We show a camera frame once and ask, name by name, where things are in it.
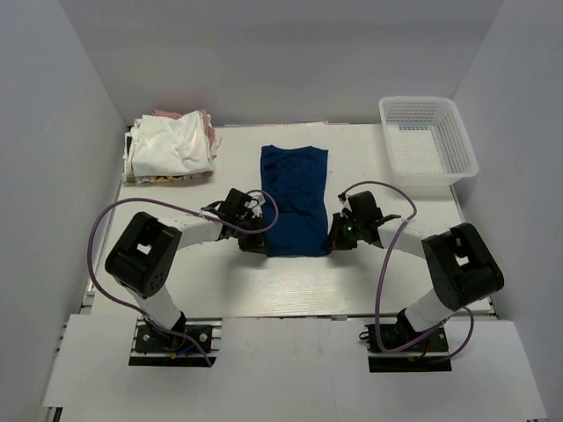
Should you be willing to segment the blue printed t shirt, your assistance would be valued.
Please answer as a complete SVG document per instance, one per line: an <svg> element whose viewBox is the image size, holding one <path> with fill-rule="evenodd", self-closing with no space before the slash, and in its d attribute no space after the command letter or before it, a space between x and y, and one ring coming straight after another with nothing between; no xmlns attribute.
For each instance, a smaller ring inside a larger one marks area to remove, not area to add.
<svg viewBox="0 0 563 422"><path fill-rule="evenodd" d="M263 207L271 257L324 257L328 236L325 186L328 151L312 146L281 149L264 146L260 156L261 189L274 198Z"/></svg>

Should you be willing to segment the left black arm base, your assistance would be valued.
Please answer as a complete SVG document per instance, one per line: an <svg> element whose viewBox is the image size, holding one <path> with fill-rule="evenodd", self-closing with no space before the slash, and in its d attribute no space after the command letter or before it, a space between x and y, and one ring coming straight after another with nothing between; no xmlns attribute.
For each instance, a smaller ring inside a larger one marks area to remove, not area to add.
<svg viewBox="0 0 563 422"><path fill-rule="evenodd" d="M222 338L221 319L188 319L185 334L194 342L158 331L138 318L128 364L132 367L211 367L218 355Z"/></svg>

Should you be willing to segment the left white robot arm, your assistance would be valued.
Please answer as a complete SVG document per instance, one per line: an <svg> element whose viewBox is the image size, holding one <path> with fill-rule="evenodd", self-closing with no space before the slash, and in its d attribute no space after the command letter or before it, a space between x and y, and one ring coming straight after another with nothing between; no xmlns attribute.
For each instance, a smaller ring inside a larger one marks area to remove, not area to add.
<svg viewBox="0 0 563 422"><path fill-rule="evenodd" d="M225 200L199 211L158 200L150 203L179 211L180 216L135 214L109 252L105 270L132 295L133 307L148 324L166 334L183 333L186 318L165 287L176 253L196 244L234 238L241 251L267 255L271 248L266 232L277 223L279 212L275 211L272 222L266 224L262 207L275 204L271 195L235 188Z"/></svg>

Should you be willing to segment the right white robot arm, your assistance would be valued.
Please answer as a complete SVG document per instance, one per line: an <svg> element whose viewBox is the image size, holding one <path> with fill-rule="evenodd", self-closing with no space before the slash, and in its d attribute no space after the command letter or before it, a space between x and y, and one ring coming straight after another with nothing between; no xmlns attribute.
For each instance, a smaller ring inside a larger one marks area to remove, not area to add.
<svg viewBox="0 0 563 422"><path fill-rule="evenodd" d="M364 242L384 250L378 276L376 310L386 271L394 251L426 262L432 287L415 303L402 309L388 338L401 346L438 327L461 308L504 288L502 271L474 225L464 222L443 233L424 229L415 214L403 218L385 215L369 191L339 195L342 209L333 215L325 241L329 251L351 251Z"/></svg>

